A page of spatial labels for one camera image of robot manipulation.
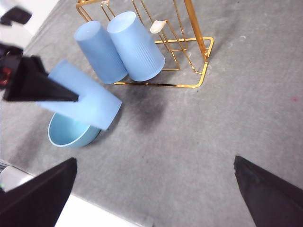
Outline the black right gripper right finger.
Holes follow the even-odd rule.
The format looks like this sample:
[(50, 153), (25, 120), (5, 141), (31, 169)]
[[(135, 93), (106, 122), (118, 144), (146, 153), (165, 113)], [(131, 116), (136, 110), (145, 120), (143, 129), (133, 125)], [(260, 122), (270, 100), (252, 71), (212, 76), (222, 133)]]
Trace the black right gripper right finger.
[(235, 156), (240, 193), (258, 227), (301, 227), (303, 190), (241, 156)]

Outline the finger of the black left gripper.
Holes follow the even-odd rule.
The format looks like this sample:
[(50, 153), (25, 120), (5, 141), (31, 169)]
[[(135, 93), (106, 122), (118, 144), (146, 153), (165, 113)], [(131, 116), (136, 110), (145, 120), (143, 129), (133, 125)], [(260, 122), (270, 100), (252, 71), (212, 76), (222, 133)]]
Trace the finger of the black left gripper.
[(41, 58), (23, 56), (18, 69), (4, 89), (3, 99), (9, 102), (72, 101), (79, 95), (50, 79)]

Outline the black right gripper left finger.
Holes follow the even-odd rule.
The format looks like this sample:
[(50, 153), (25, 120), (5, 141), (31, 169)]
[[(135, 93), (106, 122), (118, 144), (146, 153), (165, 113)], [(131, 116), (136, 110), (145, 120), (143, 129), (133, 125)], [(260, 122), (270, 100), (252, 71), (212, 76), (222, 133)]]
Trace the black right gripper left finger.
[(72, 191), (77, 159), (69, 158), (0, 193), (2, 227), (54, 227)]

